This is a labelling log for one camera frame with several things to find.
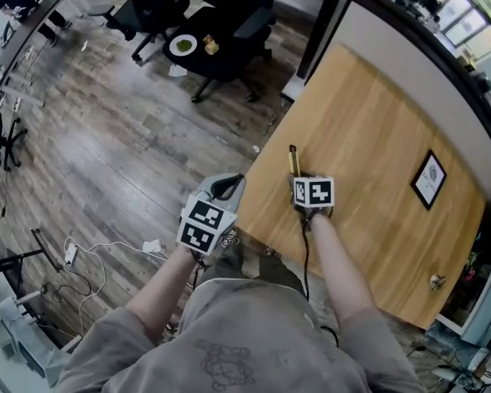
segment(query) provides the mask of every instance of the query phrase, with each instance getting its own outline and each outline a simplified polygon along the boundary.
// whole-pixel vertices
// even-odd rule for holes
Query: wooden floor
[[[192,3],[188,15],[199,6]],[[201,78],[169,77],[171,63],[161,53],[162,41],[144,50],[147,63],[139,67],[130,55],[140,37],[128,43],[91,18],[73,21],[71,29],[59,32],[56,47],[39,53],[28,73],[34,80],[29,92],[46,105],[20,107],[18,116],[29,134],[16,150],[22,166],[8,175],[0,254],[7,248],[16,253],[35,248],[30,229],[37,227],[51,256],[62,264],[69,235],[83,246],[123,241],[140,248],[159,238],[165,252],[171,252],[189,192],[206,176],[245,173],[255,160],[254,146],[262,147],[274,129],[269,123],[287,111],[280,92],[306,38],[283,21],[273,27],[268,40],[273,60],[258,59],[248,71],[262,96],[259,102],[246,102],[246,90],[232,83],[211,88],[204,102],[193,105],[190,96]],[[43,44],[37,38],[36,51]],[[24,62],[20,72],[28,66]],[[2,108],[5,126],[13,102],[8,99]],[[0,211],[4,183],[0,169]],[[86,328],[124,305],[156,271],[155,264],[126,248],[98,252],[106,263],[107,284],[83,306]],[[103,282],[96,257],[79,255],[76,267],[94,289]],[[41,256],[26,260],[24,270],[26,291],[45,282],[85,289],[73,275],[56,274]],[[37,311],[76,333],[83,297],[67,289],[61,294],[62,304],[45,296]]]

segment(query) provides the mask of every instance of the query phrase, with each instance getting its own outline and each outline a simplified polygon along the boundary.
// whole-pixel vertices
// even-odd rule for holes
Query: person
[[[430,17],[424,24],[424,26],[429,30],[432,34],[437,34],[440,31],[440,16],[434,15]]]
[[[55,392],[425,392],[330,219],[318,212],[309,227],[340,326],[338,346],[279,254],[260,256],[258,278],[242,275],[233,230],[172,341],[157,346],[196,265],[184,246],[125,307],[93,324]]]
[[[14,17],[20,23],[23,23],[37,5],[37,0],[0,0],[0,11],[7,16]],[[49,20],[61,29],[68,29],[71,26],[71,22],[66,20],[58,11],[54,11],[49,16]],[[52,47],[56,45],[58,36],[49,26],[43,24],[38,29],[38,32],[49,39],[49,43]]]

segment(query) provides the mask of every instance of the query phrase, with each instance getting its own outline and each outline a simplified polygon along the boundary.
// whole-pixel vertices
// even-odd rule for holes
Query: chair wheel
[[[258,100],[259,100],[259,95],[257,95],[256,93],[250,93],[249,95],[247,95],[248,102],[257,102]]]

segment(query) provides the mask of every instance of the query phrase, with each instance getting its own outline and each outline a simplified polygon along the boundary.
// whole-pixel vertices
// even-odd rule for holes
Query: gray t-shirt
[[[353,316],[340,347],[287,287],[214,279],[191,295],[178,336],[155,346],[124,308],[97,321],[58,393],[425,392],[380,312]]]

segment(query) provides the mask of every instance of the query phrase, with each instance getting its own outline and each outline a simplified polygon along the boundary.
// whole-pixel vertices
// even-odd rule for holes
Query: hand
[[[303,177],[311,177],[311,176],[312,175],[310,175],[310,174],[306,174]],[[325,210],[324,208],[316,208],[316,207],[315,208],[306,208],[303,206],[296,205],[295,204],[295,194],[293,193],[293,187],[295,187],[295,185],[294,185],[295,176],[293,174],[289,174],[287,181],[289,182],[289,188],[291,190],[291,205],[293,206],[295,211],[300,214],[300,218],[302,221],[304,221],[305,223],[308,223],[313,218],[314,215],[320,214]]]

